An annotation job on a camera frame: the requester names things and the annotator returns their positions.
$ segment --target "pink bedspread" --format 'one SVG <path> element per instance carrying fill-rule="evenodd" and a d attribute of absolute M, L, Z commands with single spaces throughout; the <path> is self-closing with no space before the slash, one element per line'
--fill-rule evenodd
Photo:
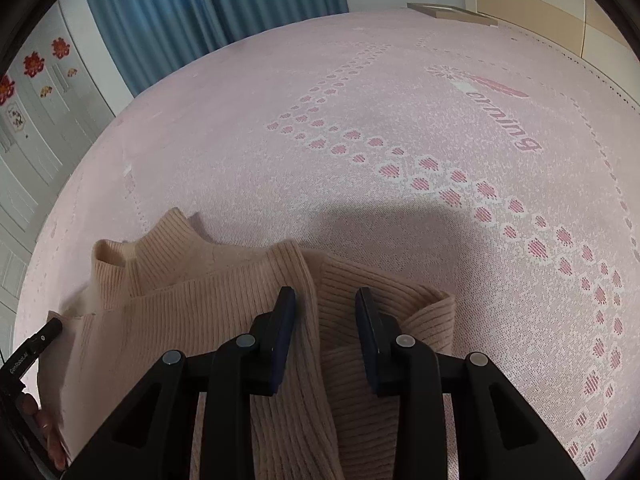
<path fill-rule="evenodd" d="M 639 132 L 607 82 L 507 27 L 403 9 L 267 31 L 101 135 L 40 235 L 15 343 L 84 285 L 94 241 L 178 206 L 218 242 L 292 237 L 456 294 L 455 353 L 486 352 L 602 479 L 640 428 Z"/>

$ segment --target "finger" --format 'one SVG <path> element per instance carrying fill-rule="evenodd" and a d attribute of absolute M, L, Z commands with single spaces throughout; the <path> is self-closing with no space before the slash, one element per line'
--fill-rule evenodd
<path fill-rule="evenodd" d="M 44 438 L 49 438 L 51 430 L 53 429 L 53 417 L 46 410 L 40 410 L 34 415 L 36 424 L 42 431 Z"/>
<path fill-rule="evenodd" d="M 66 466 L 66 454 L 60 442 L 60 436 L 55 430 L 50 432 L 49 438 L 47 439 L 47 452 L 49 453 L 49 458 L 55 464 L 56 469 L 62 471 Z"/>
<path fill-rule="evenodd" d="M 25 394 L 22 400 L 22 411 L 25 415 L 35 415 L 38 411 L 38 403 L 31 394 Z"/>

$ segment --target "metal screw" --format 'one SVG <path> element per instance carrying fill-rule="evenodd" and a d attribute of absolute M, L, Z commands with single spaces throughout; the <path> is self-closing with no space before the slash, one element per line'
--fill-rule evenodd
<path fill-rule="evenodd" d="M 239 335 L 236 339 L 236 344 L 240 348 L 249 348 L 249 346 L 255 345 L 255 337 L 251 334 L 242 334 Z"/>
<path fill-rule="evenodd" d="M 413 345 L 415 345 L 415 339 L 408 334 L 402 334 L 396 337 L 396 343 L 398 344 L 398 346 L 401 346 L 403 348 L 411 348 Z"/>
<path fill-rule="evenodd" d="M 162 362 L 166 365 L 175 365 L 180 362 L 182 355 L 177 350 L 169 350 L 162 356 Z"/>
<path fill-rule="evenodd" d="M 473 352 L 469 356 L 469 360 L 476 366 L 486 366 L 489 362 L 489 358 L 480 352 Z"/>

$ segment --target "pink heart pattern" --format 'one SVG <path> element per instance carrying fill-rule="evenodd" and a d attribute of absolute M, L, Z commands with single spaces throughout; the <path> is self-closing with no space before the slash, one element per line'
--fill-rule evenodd
<path fill-rule="evenodd" d="M 585 449 L 584 453 L 582 454 L 582 461 L 580 462 L 580 465 L 582 467 L 588 466 L 591 462 L 593 462 L 597 452 L 598 449 L 596 448 L 595 441 L 591 442 L 589 444 L 589 447 Z"/>
<path fill-rule="evenodd" d="M 527 250 L 529 251 L 529 254 L 536 260 L 544 262 L 549 259 L 549 256 L 546 252 L 546 245 L 543 244 L 539 238 L 533 238 L 532 240 L 530 240 L 527 244 Z"/>
<path fill-rule="evenodd" d="M 591 282 L 589 281 L 589 279 L 585 276 L 581 277 L 580 279 L 580 288 L 583 291 L 589 292 L 591 290 Z"/>
<path fill-rule="evenodd" d="M 610 399 L 611 397 L 613 397 L 614 393 L 615 393 L 615 388 L 613 386 L 613 383 L 609 383 L 609 385 L 604 390 L 605 398 Z"/>
<path fill-rule="evenodd" d="M 330 150 L 332 155 L 344 155 L 347 153 L 347 147 L 344 144 L 336 144 Z"/>
<path fill-rule="evenodd" d="M 569 447 L 566 448 L 566 452 L 569 454 L 569 456 L 574 459 L 576 456 L 578 456 L 578 453 L 580 452 L 580 447 L 578 446 L 578 443 L 574 440 L 571 442 L 571 444 L 569 444 Z"/>
<path fill-rule="evenodd" d="M 361 136 L 362 134 L 358 130 L 350 130 L 343 135 L 345 139 L 349 140 L 358 140 Z"/>
<path fill-rule="evenodd" d="M 391 178 L 393 180 L 399 180 L 401 177 L 400 167 L 392 162 L 384 162 L 378 168 L 378 174 L 384 178 Z"/>
<path fill-rule="evenodd" d="M 609 365 L 612 370 L 617 370 L 622 363 L 622 354 L 619 348 L 614 348 L 609 356 Z"/>
<path fill-rule="evenodd" d="M 604 290 L 602 290 L 601 286 L 597 286 L 595 292 L 593 293 L 593 299 L 597 304 L 600 305 L 605 305 L 607 304 L 607 297 L 604 293 Z"/>
<path fill-rule="evenodd" d="M 498 193 L 495 190 L 494 186 L 491 186 L 488 182 L 476 182 L 476 191 L 480 194 L 482 198 L 489 200 L 497 200 Z"/>
<path fill-rule="evenodd" d="M 462 170 L 454 170 L 449 177 L 454 184 L 467 184 L 468 179 Z"/>
<path fill-rule="evenodd" d="M 621 336 L 622 331 L 623 331 L 622 320 L 619 317 L 617 317 L 616 319 L 613 320 L 613 332 L 615 332 L 616 335 Z"/>
<path fill-rule="evenodd" d="M 511 238 L 512 240 L 518 238 L 518 233 L 515 227 L 510 224 L 505 225 L 504 229 L 502 230 L 502 234 L 507 238 Z"/>
<path fill-rule="evenodd" d="M 439 195 L 442 201 L 448 206 L 453 208 L 462 208 L 462 195 L 460 195 L 460 193 L 455 189 L 451 189 L 450 187 L 445 188 L 439 192 Z"/>
<path fill-rule="evenodd" d="M 484 206 L 476 207 L 474 218 L 482 223 L 489 223 L 493 222 L 494 220 L 494 216 L 492 215 L 491 211 L 489 211 Z"/>
<path fill-rule="evenodd" d="M 590 247 L 587 245 L 582 246 L 582 259 L 588 262 L 593 261 L 593 251 L 591 251 Z"/>
<path fill-rule="evenodd" d="M 617 288 L 622 288 L 622 278 L 620 278 L 620 275 L 618 274 L 617 270 L 613 271 L 611 281 Z"/>
<path fill-rule="evenodd" d="M 364 153 L 357 153 L 356 155 L 353 155 L 353 157 L 351 158 L 351 161 L 354 164 L 363 164 L 364 162 L 366 162 L 366 160 L 367 158 Z"/>
<path fill-rule="evenodd" d="M 432 156 L 425 156 L 418 160 L 418 166 L 428 171 L 440 171 L 440 164 Z"/>
<path fill-rule="evenodd" d="M 571 237 L 571 233 L 567 231 L 564 226 L 561 226 L 556 229 L 556 240 L 562 247 L 571 247 L 574 244 L 574 241 Z"/>
<path fill-rule="evenodd" d="M 588 408 L 584 408 L 583 410 L 580 410 L 580 413 L 578 413 L 578 416 L 575 417 L 574 423 L 576 426 L 581 428 L 587 423 L 588 420 L 589 420 L 589 410 Z"/>
<path fill-rule="evenodd" d="M 595 392 L 598 391 L 599 387 L 600 387 L 600 376 L 597 370 L 592 369 L 584 381 L 583 393 L 586 396 L 592 396 Z"/>
<path fill-rule="evenodd" d="M 600 358 L 604 354 L 605 354 L 604 343 L 602 342 L 602 339 L 597 337 L 596 341 L 595 341 L 595 343 L 593 345 L 593 355 L 595 355 L 596 357 Z"/>
<path fill-rule="evenodd" d="M 596 430 L 604 430 L 607 427 L 607 423 L 609 421 L 609 414 L 607 412 L 603 412 L 596 420 L 595 427 Z"/>
<path fill-rule="evenodd" d="M 415 176 L 411 180 L 411 187 L 420 192 L 427 192 L 431 190 L 430 182 L 422 176 Z"/>
<path fill-rule="evenodd" d="M 522 202 L 516 198 L 512 198 L 509 201 L 509 206 L 508 206 L 509 211 L 514 212 L 514 213 L 524 213 L 524 206 L 522 205 Z"/>
<path fill-rule="evenodd" d="M 382 139 L 381 137 L 371 137 L 367 141 L 367 144 L 372 148 L 381 148 L 385 145 L 385 139 Z"/>
<path fill-rule="evenodd" d="M 571 264 L 566 258 L 560 258 L 560 264 L 558 270 L 565 276 L 573 276 L 574 270 L 571 268 Z"/>
<path fill-rule="evenodd" d="M 322 150 L 326 146 L 326 139 L 323 137 L 318 137 L 317 139 L 312 140 L 309 143 L 309 147 L 314 150 Z"/>

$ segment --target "white door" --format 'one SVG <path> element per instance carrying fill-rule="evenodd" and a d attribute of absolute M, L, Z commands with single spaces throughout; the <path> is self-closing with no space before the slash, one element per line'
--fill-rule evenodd
<path fill-rule="evenodd" d="M 0 349 L 57 195 L 113 119 L 56 3 L 0 76 Z"/>

